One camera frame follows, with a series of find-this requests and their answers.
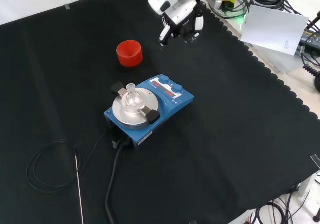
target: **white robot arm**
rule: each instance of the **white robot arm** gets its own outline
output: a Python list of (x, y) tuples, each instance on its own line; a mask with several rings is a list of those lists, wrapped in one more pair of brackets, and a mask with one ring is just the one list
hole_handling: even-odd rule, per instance
[(200, 0), (149, 0), (151, 7), (162, 16), (164, 29), (160, 43), (168, 43), (170, 36), (182, 35), (186, 42), (197, 37), (204, 26)]

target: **red cup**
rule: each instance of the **red cup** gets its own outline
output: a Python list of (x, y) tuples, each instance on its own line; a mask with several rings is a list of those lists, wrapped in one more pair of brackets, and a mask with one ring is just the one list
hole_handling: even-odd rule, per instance
[(116, 48), (119, 61), (126, 67), (137, 66), (144, 59), (141, 45), (135, 40), (126, 40), (118, 45)]

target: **black fabric tablecloth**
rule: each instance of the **black fabric tablecloth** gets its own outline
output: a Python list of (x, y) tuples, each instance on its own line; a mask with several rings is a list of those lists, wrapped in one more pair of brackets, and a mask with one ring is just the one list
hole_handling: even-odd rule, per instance
[[(159, 73), (194, 101), (138, 149), (120, 158), (111, 204), (119, 224), (229, 223), (278, 197), (317, 168), (315, 114), (223, 26), (205, 14), (192, 44), (161, 47), (160, 17), (148, 0), (81, 0), (0, 27), (0, 216), (3, 223), (80, 223), (76, 184), (54, 195), (32, 189), (25, 168), (46, 143), (67, 138), (83, 160), (108, 128), (104, 111), (117, 80), (140, 83)], [(141, 66), (118, 66), (116, 47), (138, 40)], [(115, 151), (107, 134), (81, 175), (86, 223), (104, 210)], [(75, 170), (60, 146), (39, 175), (61, 183)]]

